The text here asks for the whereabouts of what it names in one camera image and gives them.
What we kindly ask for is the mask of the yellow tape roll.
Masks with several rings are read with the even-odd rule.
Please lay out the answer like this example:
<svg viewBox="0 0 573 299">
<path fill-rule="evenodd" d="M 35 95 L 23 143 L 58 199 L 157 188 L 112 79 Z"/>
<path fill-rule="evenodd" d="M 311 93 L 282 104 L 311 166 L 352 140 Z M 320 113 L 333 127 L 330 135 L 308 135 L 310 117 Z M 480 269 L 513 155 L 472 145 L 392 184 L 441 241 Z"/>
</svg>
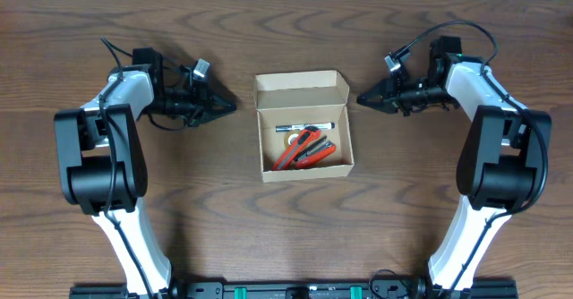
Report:
<svg viewBox="0 0 573 299">
<path fill-rule="evenodd" d="M 292 145 L 292 143 L 298 138 L 299 134 L 300 132 L 298 130 L 293 130 L 286 134 L 284 138 L 284 145 L 286 149 Z"/>
</svg>

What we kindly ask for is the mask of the black white marker pen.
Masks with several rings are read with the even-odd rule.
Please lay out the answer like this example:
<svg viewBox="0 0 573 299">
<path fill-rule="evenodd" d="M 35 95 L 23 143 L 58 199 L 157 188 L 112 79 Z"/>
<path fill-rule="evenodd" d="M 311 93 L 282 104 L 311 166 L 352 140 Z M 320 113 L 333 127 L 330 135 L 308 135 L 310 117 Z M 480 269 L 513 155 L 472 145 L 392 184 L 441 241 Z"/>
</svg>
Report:
<svg viewBox="0 0 573 299">
<path fill-rule="evenodd" d="M 314 123 L 314 124 L 287 124 L 287 125 L 277 125 L 275 130 L 276 132 L 290 132 L 293 130 L 302 131 L 307 127 L 316 127 L 320 130 L 332 130 L 336 127 L 336 125 L 333 122 Z"/>
</svg>

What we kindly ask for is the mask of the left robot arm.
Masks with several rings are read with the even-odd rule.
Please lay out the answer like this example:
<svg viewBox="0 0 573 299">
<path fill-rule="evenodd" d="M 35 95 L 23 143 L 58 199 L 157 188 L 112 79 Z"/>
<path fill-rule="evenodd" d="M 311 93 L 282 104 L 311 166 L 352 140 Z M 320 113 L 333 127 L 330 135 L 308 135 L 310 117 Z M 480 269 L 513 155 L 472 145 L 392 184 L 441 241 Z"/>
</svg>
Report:
<svg viewBox="0 0 573 299">
<path fill-rule="evenodd" d="M 178 83 L 168 86 L 165 56 L 151 47 L 129 56 L 131 64 L 117 64 L 93 100 L 54 117 L 64 198 L 103 230 L 126 277 L 116 290 L 78 288 L 71 294 L 185 298 L 188 286 L 174 278 L 147 214 L 148 171 L 136 123 L 142 115 L 164 115 L 193 128 L 235 112 L 236 105 L 210 88 L 210 63 L 203 59 L 179 65 Z"/>
</svg>

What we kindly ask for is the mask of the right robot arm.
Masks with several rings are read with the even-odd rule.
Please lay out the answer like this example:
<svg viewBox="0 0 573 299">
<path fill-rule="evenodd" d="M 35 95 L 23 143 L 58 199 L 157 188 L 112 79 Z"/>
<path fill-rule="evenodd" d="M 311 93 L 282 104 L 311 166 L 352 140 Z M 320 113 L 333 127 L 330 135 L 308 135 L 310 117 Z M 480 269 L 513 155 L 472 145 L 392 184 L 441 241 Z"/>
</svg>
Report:
<svg viewBox="0 0 573 299">
<path fill-rule="evenodd" d="M 471 298 L 474 275 L 500 228 L 532 207 L 546 185 L 552 120 L 515 100 L 487 60 L 463 53 L 458 37 L 430 44 L 426 76 L 410 77 L 410 47 L 389 53 L 389 77 L 360 95 L 358 104 L 386 114 L 428 107 L 462 108 L 471 126 L 456 170 L 458 207 L 444 240 L 427 261 L 425 279 L 410 283 L 410 298 Z"/>
</svg>

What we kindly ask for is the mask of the red black utility knife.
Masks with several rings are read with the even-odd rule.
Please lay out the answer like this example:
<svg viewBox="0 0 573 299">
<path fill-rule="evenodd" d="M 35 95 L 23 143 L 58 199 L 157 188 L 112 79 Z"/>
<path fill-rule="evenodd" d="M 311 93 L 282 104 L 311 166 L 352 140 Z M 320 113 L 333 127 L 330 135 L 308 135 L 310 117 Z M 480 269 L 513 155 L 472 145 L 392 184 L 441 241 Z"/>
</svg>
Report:
<svg viewBox="0 0 573 299">
<path fill-rule="evenodd" d="M 299 135 L 293 140 L 292 144 L 281 154 L 278 160 L 274 163 L 272 170 L 279 171 L 286 169 L 294 158 L 304 149 L 307 145 L 316 141 L 321 137 L 321 130 L 316 126 L 309 126 L 303 129 Z"/>
</svg>

